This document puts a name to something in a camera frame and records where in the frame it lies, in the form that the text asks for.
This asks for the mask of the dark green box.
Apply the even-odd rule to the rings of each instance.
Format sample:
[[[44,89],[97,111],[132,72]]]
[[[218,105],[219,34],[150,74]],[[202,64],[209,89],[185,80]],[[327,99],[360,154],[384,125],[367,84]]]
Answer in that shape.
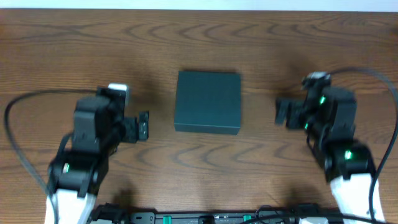
[[[241,105],[240,74],[179,71],[176,131],[237,135],[241,129]]]

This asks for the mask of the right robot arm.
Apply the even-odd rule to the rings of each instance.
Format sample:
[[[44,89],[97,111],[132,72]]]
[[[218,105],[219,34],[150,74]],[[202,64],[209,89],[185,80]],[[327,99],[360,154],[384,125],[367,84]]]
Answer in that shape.
[[[302,129],[307,144],[342,213],[384,220],[379,194],[369,206],[371,182],[376,174],[367,145],[354,138],[356,99],[352,91],[331,86],[311,87],[305,100],[278,98],[276,124]]]

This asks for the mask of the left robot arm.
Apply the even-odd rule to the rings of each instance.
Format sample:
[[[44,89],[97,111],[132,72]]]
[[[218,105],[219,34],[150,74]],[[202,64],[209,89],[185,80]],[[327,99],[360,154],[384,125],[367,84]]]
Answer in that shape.
[[[100,185],[109,170],[109,158],[122,142],[135,144],[149,137],[149,112],[124,115],[124,92],[110,91],[77,101],[74,129],[62,139],[49,165],[48,223],[86,223]]]

